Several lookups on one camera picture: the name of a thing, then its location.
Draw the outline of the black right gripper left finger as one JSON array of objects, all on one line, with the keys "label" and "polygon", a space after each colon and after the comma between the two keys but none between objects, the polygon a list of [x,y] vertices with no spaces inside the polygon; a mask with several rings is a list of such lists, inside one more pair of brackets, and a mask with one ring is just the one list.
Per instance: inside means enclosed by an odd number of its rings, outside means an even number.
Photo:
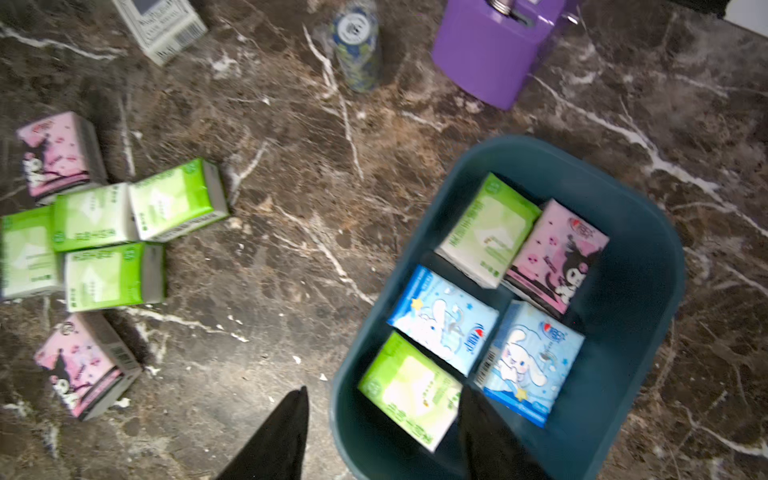
[{"label": "black right gripper left finger", "polygon": [[300,479],[309,415],[307,388],[290,391],[217,479]]}]

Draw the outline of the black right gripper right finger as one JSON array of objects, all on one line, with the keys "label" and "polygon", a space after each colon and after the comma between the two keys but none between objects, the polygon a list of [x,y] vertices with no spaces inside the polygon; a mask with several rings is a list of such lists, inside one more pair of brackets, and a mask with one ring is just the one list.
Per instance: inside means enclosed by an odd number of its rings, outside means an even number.
[{"label": "black right gripper right finger", "polygon": [[461,391],[458,425],[467,479],[550,479],[488,399],[467,385]]}]

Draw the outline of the blue cartoon tissue pack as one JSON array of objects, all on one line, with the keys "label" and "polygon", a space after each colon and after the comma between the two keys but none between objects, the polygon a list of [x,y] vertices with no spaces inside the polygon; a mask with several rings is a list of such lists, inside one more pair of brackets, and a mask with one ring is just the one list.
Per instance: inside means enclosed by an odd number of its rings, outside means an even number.
[{"label": "blue cartoon tissue pack", "polygon": [[475,375],[490,399],[543,427],[584,343],[578,331],[513,301]]},{"label": "blue cartoon tissue pack", "polygon": [[499,316],[498,310],[419,265],[387,323],[467,376]]}]

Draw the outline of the green pocket tissue pack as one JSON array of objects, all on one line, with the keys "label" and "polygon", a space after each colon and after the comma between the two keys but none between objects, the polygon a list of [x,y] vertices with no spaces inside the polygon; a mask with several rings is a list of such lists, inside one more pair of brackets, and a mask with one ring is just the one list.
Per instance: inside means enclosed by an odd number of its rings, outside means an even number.
[{"label": "green pocket tissue pack", "polygon": [[462,384],[392,332],[358,390],[433,453],[457,418]]},{"label": "green pocket tissue pack", "polygon": [[541,214],[490,173],[436,253],[481,288],[495,289]]}]

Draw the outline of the large green tissue pack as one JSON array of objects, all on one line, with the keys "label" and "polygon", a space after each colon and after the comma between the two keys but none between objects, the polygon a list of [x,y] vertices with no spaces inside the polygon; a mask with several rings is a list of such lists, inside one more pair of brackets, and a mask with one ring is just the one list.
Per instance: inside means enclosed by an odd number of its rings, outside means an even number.
[{"label": "large green tissue pack", "polygon": [[230,215],[219,169],[196,158],[129,186],[141,240],[165,243]]}]

